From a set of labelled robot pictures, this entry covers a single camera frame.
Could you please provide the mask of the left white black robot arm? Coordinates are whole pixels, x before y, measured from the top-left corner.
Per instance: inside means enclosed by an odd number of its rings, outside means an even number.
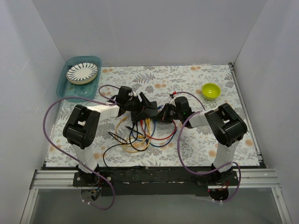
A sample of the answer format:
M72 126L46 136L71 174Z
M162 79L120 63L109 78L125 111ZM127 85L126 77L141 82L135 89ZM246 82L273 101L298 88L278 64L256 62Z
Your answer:
M99 183L99 174L94 172L98 162L91 147L101 121L117 118L131 112L140 118L150 118L158 114L156 101L149 101L141 92L138 96L131 93L118 94L106 103L96 106L76 105L64 127L63 136L75 151L79 160L78 169L85 173L83 181L90 187Z

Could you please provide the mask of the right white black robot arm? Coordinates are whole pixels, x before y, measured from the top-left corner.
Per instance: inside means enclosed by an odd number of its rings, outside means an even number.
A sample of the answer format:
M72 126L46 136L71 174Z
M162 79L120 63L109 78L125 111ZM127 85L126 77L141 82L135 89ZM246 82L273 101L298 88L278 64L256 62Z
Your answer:
M211 170L206 172L195 172L190 170L183 162L179 141L182 131L178 134L177 151L178 158L186 171L193 175L204 176L216 185L227 182L233 171L233 157L239 141L243 139L248 128L241 117L227 103L213 110L194 112L186 103L165 104L154 120L170 123L180 120L183 128L197 128L209 126L218 141L216 157L211 165Z

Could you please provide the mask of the black network switch box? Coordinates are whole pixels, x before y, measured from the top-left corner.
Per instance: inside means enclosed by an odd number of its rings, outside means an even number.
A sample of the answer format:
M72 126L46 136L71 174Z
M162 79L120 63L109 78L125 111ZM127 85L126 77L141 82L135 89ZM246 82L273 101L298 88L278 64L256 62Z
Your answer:
M145 120L146 118L152 118L156 115L158 115L158 108L157 108L157 102L156 101L151 101L151 104L154 106L153 109L146 108L142 109L141 111L132 111L131 112L131 120L132 121L140 121L140 120Z

